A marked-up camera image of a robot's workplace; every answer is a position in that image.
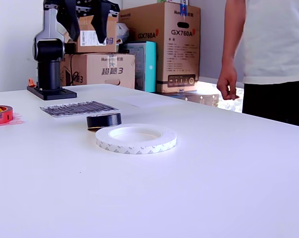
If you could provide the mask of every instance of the robotic arm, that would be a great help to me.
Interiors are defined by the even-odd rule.
[[[64,36],[57,31],[57,22],[76,41],[80,35],[78,18],[93,15],[91,24],[103,43],[108,15],[119,12],[119,5],[107,0],[44,0],[43,31],[35,37],[33,48],[38,62],[38,83],[27,89],[43,100],[76,98],[76,93],[60,87],[60,61],[65,56],[65,43]]]

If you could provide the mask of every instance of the white table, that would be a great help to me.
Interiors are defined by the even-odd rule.
[[[137,108],[114,98],[143,92],[110,85],[71,90],[50,102],[0,93],[29,121],[0,127],[0,238],[299,238],[299,127],[185,101]],[[169,127],[178,145],[111,153],[86,116],[39,108],[88,100]]]

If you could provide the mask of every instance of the person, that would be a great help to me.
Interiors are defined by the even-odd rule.
[[[227,0],[217,88],[235,100],[234,56],[243,35],[243,113],[299,126],[299,0]]]

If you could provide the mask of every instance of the man's arm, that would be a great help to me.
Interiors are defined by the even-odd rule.
[[[218,81],[218,89],[225,100],[234,100],[237,98],[237,73],[234,68],[234,56],[242,38],[245,19],[246,0],[227,0],[225,7],[222,70]]]

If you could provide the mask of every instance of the white t-shirt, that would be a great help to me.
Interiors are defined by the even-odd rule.
[[[249,0],[244,42],[244,83],[299,81],[299,0]]]

